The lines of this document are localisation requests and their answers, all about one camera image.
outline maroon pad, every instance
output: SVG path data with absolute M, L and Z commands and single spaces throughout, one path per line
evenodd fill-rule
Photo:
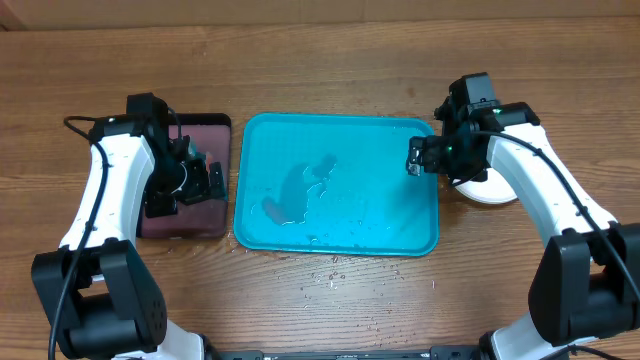
M 182 135 L 189 135 L 196 150 L 207 156 L 207 168 L 219 161 L 228 189 L 231 128 L 226 125 L 182 125 Z M 178 137 L 178 127 L 169 126 L 169 137 Z M 140 236 L 146 238 L 208 237 L 226 232 L 227 201 L 210 199 L 186 206 L 178 202 L 178 214 L 149 219 L 143 215 Z

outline table surface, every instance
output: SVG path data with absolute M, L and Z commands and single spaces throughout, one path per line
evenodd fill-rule
M 498 97 L 528 102 L 585 190 L 630 223 L 640 214 L 639 34 L 639 18 L 1 33 L 0 357 L 45 357 L 30 266 L 67 231 L 89 165 L 63 116 L 122 113 L 127 95 L 146 91 L 179 112 L 229 114 L 231 224 L 255 114 L 420 117 L 439 131 L 430 114 L 449 84 L 488 71 Z M 517 202 L 439 194 L 440 243 L 422 258 L 254 252 L 231 230 L 143 239 L 138 251 L 170 318 L 221 350 L 473 344 L 527 311 L 542 243 Z M 640 333 L 594 346 L 633 357 Z

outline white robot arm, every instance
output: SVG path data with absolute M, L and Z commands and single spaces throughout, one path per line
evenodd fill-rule
M 544 128 L 530 123 L 507 126 L 503 133 L 524 140 L 542 149 L 571 184 L 571 188 L 588 207 L 601 229 L 608 229 L 616 219 L 601 208 L 577 183 L 569 170 L 555 154 Z M 546 247 L 553 236 L 562 235 L 565 229 L 573 228 L 578 233 L 593 231 L 584 217 L 576 213 L 576 206 L 549 166 L 535 153 L 519 144 L 491 137 L 487 149 L 487 162 L 498 171 L 513 188 L 518 199 L 533 220 L 540 239 Z M 582 344 L 594 337 L 573 341 Z M 553 354 L 564 346 L 553 346 L 545 341 L 527 313 L 509 327 L 497 330 L 491 337 L 496 360 L 537 360 Z
M 500 173 L 522 202 L 545 246 L 529 291 L 529 310 L 483 336 L 492 359 L 534 360 L 567 345 L 640 327 L 640 225 L 622 226 L 580 187 L 525 103 L 501 105 L 486 73 L 463 76 L 436 109 L 442 136 L 412 138 L 407 170 L 485 181 Z M 590 275 L 590 258 L 605 266 Z
M 167 319 L 135 240 L 143 206 L 146 216 L 155 217 L 175 214 L 177 201 L 224 197 L 220 163 L 207 169 L 189 137 L 169 139 L 168 107 L 150 93 L 130 96 L 126 115 L 90 120 L 89 134 L 81 133 L 92 143 L 92 161 L 80 208 L 58 251 L 37 255 L 32 265 L 53 338 L 68 358 L 211 358 L 214 350 L 204 336 Z M 98 281 L 106 282 L 108 293 L 78 292 Z

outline blue tray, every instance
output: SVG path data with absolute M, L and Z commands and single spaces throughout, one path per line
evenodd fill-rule
M 244 131 L 233 230 L 251 249 L 421 256 L 436 246 L 437 179 L 409 176 L 419 119 L 264 113 Z

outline white disc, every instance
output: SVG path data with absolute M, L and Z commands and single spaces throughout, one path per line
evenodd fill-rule
M 484 204 L 504 204 L 517 198 L 507 180 L 492 168 L 487 169 L 487 181 L 468 181 L 456 189 L 469 199 Z

